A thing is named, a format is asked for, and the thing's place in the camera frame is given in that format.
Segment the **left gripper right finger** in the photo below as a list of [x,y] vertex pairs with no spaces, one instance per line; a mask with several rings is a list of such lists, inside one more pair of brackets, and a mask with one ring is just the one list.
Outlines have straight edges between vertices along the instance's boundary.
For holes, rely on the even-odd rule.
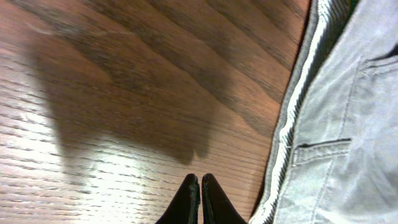
[[246,224],[213,174],[201,181],[204,224]]

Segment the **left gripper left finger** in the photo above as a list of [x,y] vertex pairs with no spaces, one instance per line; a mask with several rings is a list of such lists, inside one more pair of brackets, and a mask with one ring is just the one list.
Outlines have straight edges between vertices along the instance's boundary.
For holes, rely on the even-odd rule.
[[195,174],[188,174],[156,224],[197,224],[199,205],[198,177]]

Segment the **grey shorts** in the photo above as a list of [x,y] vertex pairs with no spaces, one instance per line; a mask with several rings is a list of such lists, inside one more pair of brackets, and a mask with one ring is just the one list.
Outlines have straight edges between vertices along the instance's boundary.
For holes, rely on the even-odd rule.
[[397,222],[397,1],[313,1],[251,223]]

